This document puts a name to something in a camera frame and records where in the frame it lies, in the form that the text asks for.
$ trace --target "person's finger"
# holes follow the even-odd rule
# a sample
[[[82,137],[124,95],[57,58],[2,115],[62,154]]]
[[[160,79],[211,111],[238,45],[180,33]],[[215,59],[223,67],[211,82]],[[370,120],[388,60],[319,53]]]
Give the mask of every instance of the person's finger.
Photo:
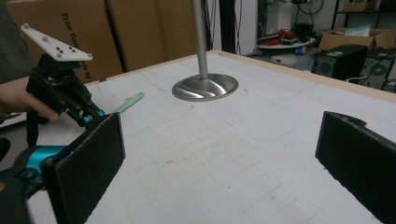
[[[26,103],[33,108],[41,117],[54,121],[59,118],[59,114],[53,109],[49,108],[43,102],[39,101],[32,94],[26,94]]]

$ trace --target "silver metal base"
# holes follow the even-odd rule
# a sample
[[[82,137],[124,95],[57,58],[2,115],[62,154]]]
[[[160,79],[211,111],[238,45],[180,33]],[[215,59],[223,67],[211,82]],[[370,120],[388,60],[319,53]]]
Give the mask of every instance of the silver metal base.
[[[226,75],[208,74],[201,79],[200,75],[179,81],[172,89],[173,94],[185,101],[211,101],[230,95],[238,89],[238,81]]]

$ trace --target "table surface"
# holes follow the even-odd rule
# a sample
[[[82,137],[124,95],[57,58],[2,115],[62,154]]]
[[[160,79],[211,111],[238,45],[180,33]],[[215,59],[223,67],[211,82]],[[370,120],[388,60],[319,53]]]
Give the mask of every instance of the table surface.
[[[186,102],[173,86],[198,74],[196,56],[89,85],[121,114],[126,159],[87,223],[379,223],[315,158],[324,111],[346,114],[396,141],[395,95],[221,51],[209,73],[236,78],[219,100]],[[39,145],[80,132],[66,115]],[[28,201],[36,223],[56,223],[46,191]]]

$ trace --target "white mounting plate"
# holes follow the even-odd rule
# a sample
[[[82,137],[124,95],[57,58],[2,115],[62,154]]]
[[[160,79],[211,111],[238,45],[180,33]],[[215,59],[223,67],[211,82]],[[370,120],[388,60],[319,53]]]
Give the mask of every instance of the white mounting plate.
[[[30,27],[28,23],[25,23],[21,29],[24,33],[29,35],[29,37],[32,38],[38,46],[46,51],[49,56],[58,62],[81,62],[92,60],[92,55],[90,53],[83,52],[48,35],[44,35]]]

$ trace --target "person's arm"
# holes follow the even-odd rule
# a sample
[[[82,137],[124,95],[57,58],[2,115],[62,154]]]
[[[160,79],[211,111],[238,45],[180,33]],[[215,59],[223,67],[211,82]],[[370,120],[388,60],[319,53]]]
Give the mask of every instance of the person's arm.
[[[40,117],[56,120],[59,114],[26,91],[29,77],[23,77],[0,85],[0,114],[35,110]]]

